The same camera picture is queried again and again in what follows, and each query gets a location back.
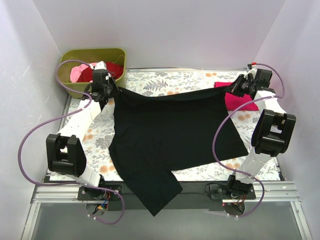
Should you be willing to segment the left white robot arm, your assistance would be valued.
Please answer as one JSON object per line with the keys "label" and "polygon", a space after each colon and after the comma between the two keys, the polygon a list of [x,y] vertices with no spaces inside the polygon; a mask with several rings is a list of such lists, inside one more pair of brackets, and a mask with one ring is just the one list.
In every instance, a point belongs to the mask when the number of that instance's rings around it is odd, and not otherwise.
{"label": "left white robot arm", "polygon": [[89,93],[92,100],[84,95],[78,112],[70,117],[57,134],[48,135],[46,153],[48,169],[51,172],[65,175],[84,186],[98,187],[102,176],[88,167],[82,140],[112,93],[118,93],[119,89],[105,66],[96,66],[92,77]]}

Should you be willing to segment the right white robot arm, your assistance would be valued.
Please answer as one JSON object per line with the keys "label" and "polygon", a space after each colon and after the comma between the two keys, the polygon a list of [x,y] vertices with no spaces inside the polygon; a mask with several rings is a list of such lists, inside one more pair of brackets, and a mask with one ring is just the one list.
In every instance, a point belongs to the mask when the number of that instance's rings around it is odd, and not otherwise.
{"label": "right white robot arm", "polygon": [[296,116],[286,113],[271,89],[273,72],[255,68],[252,64],[246,74],[241,74],[232,84],[230,93],[245,95],[255,102],[260,118],[251,137],[251,150],[242,165],[227,180],[226,193],[231,198],[244,197],[253,189],[254,177],[272,158],[288,149]]}

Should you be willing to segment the black t shirt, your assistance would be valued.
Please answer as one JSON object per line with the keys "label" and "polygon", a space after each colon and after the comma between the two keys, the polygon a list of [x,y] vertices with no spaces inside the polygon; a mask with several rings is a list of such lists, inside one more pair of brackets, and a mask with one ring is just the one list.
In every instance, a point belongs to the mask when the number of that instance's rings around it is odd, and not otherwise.
{"label": "black t shirt", "polygon": [[114,98],[109,155],[153,216],[182,191],[174,171],[248,154],[225,93],[217,87],[152,97],[121,88]]}

